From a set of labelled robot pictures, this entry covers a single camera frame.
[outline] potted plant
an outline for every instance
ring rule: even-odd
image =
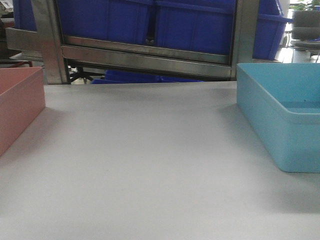
[[[298,0],[298,4],[291,5],[290,8],[295,11],[311,11],[318,10],[316,6],[320,6],[320,0]]]

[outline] dark blue bin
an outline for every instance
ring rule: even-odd
[[[260,0],[259,14],[284,16],[279,0]]]
[[[58,0],[66,35],[144,44],[153,0]]]
[[[13,0],[14,27],[37,31],[31,0]]]
[[[127,84],[125,81],[111,81],[105,79],[93,79],[91,84]]]
[[[156,5],[156,46],[215,54],[230,53],[232,9],[168,1],[156,1]]]
[[[105,80],[127,84],[159,83],[161,81],[157,75],[116,70],[105,71]]]
[[[274,60],[286,24],[292,19],[280,15],[259,14],[255,31],[253,58]]]

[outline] plastic crate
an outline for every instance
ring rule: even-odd
[[[255,31],[253,57],[274,60],[286,24],[290,22],[292,22],[292,19],[280,15],[259,14]]]
[[[237,104],[285,172],[320,173],[319,76],[314,63],[237,66]]]
[[[31,0],[13,0],[13,11],[16,29],[37,31]]]
[[[44,109],[41,67],[0,68],[0,155]]]
[[[105,71],[105,80],[127,84],[159,83],[161,81],[158,75],[116,70]]]
[[[259,14],[284,16],[279,0],[260,0]]]
[[[93,79],[91,84],[127,84],[125,81],[111,81],[105,79]]]
[[[58,0],[66,35],[145,44],[153,0]]]
[[[156,46],[230,53],[233,10],[168,1],[156,1],[156,5]]]

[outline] stainless steel frame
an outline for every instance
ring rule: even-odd
[[[127,44],[62,34],[56,0],[31,0],[37,32],[7,28],[19,59],[43,61],[49,84],[70,83],[68,64],[205,80],[233,80],[252,62],[260,0],[237,0],[231,55]]]

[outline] blue plastic crate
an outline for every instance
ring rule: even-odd
[[[290,22],[292,22],[292,19],[280,15],[259,14],[255,31],[253,57],[274,60],[286,24]]]
[[[159,83],[161,81],[158,75],[116,70],[105,71],[105,80],[127,84]]]
[[[156,46],[216,54],[230,53],[232,9],[168,1],[156,1],[156,4]]]
[[[127,84],[125,81],[111,81],[105,79],[93,79],[91,84]]]
[[[16,29],[37,31],[31,0],[13,0],[14,27]]]
[[[315,63],[237,66],[237,104],[285,172],[320,173],[319,76]]]
[[[260,0],[259,14],[284,16],[279,0]]]
[[[155,44],[159,47],[230,54],[233,10],[157,1]],[[274,60],[289,18],[259,14],[253,57]]]
[[[145,44],[153,0],[58,0],[66,35]]]

